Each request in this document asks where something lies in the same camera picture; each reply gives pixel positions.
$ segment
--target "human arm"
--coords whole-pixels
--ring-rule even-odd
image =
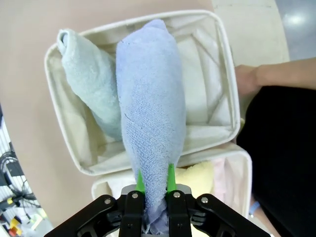
[[[236,67],[236,77],[240,95],[270,85],[316,90],[316,58],[259,67],[240,65]]]

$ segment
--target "hand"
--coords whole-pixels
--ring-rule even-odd
[[[235,67],[238,93],[241,96],[257,93],[261,86],[257,83],[256,67],[239,65]]]

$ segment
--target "gray floor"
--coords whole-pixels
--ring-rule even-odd
[[[316,0],[276,0],[291,60],[316,57]]]

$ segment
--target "fabric storage basket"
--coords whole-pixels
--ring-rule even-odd
[[[252,162],[245,150],[236,144],[226,143],[215,148],[184,155],[180,159],[178,167],[191,166],[202,161],[217,160],[219,158],[225,158],[227,191],[224,202],[236,212],[248,218],[252,184]],[[121,188],[126,183],[126,180],[135,182],[132,170],[100,176],[91,189],[93,199],[104,194],[113,195],[109,182],[115,181],[115,184]],[[113,233],[112,236],[118,236],[118,232]]]
[[[162,19],[175,37],[183,64],[187,107],[183,155],[232,140],[240,126],[236,78],[223,23],[214,13],[166,12],[101,26],[82,35],[115,56],[120,40],[156,18]],[[90,109],[67,84],[56,44],[46,54],[45,71],[59,125],[76,167],[88,175],[130,169],[122,142],[101,131]]]

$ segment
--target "blue towel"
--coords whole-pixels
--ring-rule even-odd
[[[101,129],[121,140],[114,59],[72,30],[60,30],[57,45],[73,92],[91,109]]]
[[[186,135],[182,66],[162,20],[153,20],[117,46],[118,99],[123,142],[145,184],[146,232],[168,233],[168,164],[177,164]]]

